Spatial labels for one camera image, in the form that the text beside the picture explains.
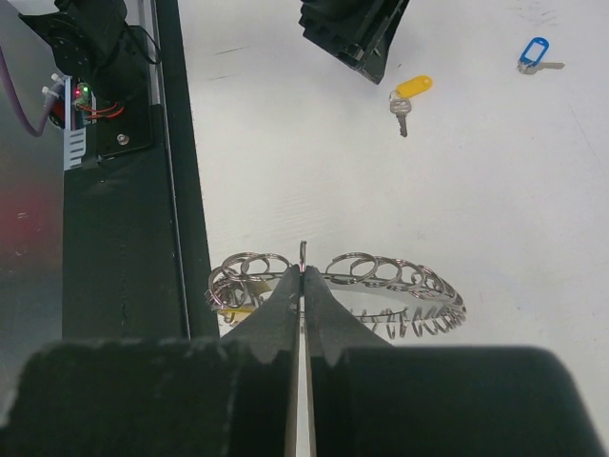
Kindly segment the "yellow key tag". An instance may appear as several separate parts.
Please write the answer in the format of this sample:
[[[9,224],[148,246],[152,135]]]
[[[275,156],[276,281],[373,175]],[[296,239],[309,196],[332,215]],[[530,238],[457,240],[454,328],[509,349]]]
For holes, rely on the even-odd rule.
[[[271,288],[256,283],[247,287],[248,295],[244,302],[236,308],[227,308],[220,311],[222,321],[232,328],[241,324],[244,319],[251,315],[270,294]]]

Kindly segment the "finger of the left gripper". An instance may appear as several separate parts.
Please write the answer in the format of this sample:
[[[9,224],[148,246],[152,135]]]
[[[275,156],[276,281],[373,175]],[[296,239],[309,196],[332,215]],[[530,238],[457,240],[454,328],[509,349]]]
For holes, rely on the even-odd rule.
[[[368,81],[379,85],[389,49],[408,0],[361,1],[346,25],[346,42],[337,58]]]

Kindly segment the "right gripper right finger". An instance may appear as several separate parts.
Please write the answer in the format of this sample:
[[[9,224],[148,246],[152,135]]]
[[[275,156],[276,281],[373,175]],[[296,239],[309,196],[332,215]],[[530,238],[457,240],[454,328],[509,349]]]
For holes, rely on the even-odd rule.
[[[303,276],[316,456],[601,456],[563,363],[534,347],[395,347]]]

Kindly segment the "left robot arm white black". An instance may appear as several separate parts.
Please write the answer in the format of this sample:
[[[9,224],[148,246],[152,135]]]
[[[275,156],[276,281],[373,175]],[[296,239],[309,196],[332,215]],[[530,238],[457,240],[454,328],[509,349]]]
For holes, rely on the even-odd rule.
[[[104,101],[126,102],[138,96],[149,66],[175,63],[178,48],[177,4],[163,1],[163,24],[169,39],[156,40],[127,21],[123,1],[57,1],[51,13],[20,14],[19,19],[51,49],[65,75],[91,86]],[[405,1],[303,1],[299,24],[303,37],[371,83],[382,82],[389,50]]]

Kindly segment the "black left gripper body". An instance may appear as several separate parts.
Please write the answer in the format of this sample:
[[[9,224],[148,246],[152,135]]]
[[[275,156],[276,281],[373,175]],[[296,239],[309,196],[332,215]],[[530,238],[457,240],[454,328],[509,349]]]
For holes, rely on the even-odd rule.
[[[299,24],[304,38],[328,53],[362,57],[363,39],[379,1],[303,1]]]

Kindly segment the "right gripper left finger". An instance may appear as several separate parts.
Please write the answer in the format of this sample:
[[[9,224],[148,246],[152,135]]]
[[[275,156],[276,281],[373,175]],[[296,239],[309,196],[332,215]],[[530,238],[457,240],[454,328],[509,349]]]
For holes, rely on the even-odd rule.
[[[301,274],[222,338],[55,344],[25,364],[5,456],[292,456]]]

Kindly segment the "large metal keyring with rings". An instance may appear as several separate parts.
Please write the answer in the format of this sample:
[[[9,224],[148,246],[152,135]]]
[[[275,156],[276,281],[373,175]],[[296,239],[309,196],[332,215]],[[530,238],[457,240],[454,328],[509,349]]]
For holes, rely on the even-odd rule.
[[[271,288],[267,301],[292,266],[278,253],[232,254],[210,273],[206,304],[221,316],[221,310],[241,305],[256,283]],[[462,297],[424,265],[352,251],[334,257],[320,274],[351,315],[389,341],[443,335],[466,321]]]

